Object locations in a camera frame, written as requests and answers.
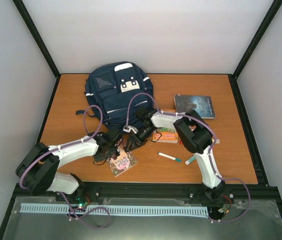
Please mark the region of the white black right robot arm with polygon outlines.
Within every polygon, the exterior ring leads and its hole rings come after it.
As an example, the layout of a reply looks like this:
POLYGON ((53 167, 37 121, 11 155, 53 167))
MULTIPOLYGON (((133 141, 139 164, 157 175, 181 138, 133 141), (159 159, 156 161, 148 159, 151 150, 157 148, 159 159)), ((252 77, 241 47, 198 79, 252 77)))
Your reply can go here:
POLYGON ((125 151, 131 152, 145 145, 148 137, 159 128, 173 129, 177 132, 185 149, 194 154, 202 174, 204 197, 215 203, 224 191, 225 182, 219 173, 213 155, 214 132, 195 110, 187 113, 166 112, 162 110, 147 111, 141 108, 136 116, 143 122, 141 128, 126 125, 125 132, 133 131, 128 138, 125 151))

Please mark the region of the green capped white marker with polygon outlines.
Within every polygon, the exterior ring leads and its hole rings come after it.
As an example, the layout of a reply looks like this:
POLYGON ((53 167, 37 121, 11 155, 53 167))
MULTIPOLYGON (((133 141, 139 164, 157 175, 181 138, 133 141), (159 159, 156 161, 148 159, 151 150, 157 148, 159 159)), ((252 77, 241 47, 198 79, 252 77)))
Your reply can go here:
POLYGON ((165 153, 162 153, 162 152, 158 152, 158 155, 159 155, 159 156, 161 156, 161 157, 164 157, 164 158, 167 158, 167 159, 170 159, 170 160, 176 161, 176 162, 182 162, 182 160, 181 160, 181 159, 176 158, 176 157, 173 157, 173 156, 170 156, 170 155, 165 154, 165 153))

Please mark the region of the pink Taming of Shrew book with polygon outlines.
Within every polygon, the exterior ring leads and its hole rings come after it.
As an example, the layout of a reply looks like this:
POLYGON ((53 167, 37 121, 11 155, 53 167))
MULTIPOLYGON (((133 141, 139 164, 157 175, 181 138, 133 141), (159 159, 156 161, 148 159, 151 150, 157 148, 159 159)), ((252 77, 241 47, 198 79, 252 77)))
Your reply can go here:
POLYGON ((138 164, 137 159, 131 152, 125 152, 124 147, 119 148, 120 155, 116 158, 110 158, 107 164, 115 177, 126 172, 138 164))

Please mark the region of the navy blue student backpack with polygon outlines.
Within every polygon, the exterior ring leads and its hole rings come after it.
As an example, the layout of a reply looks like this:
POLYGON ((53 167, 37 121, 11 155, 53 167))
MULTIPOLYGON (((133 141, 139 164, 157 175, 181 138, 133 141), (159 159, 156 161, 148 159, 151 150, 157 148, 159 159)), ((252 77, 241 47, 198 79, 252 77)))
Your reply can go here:
POLYGON ((108 128, 123 130, 128 124, 137 129, 143 126, 136 116, 139 108, 153 109, 154 87, 147 74, 136 64, 128 61, 115 62, 96 68, 85 83, 85 97, 93 107, 92 118, 100 119, 108 128))

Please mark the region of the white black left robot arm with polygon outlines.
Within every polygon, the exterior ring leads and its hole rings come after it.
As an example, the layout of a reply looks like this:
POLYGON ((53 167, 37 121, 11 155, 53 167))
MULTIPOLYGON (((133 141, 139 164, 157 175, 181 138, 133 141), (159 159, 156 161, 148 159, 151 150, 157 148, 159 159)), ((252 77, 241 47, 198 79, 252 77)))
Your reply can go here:
POLYGON ((49 191, 60 192, 73 201, 80 201, 85 195, 83 181, 73 173, 59 173, 58 169, 84 157, 93 157, 96 163, 117 157, 120 155, 118 144, 121 139, 121 132, 111 129, 61 145, 36 143, 15 171, 19 186, 34 196, 49 191))

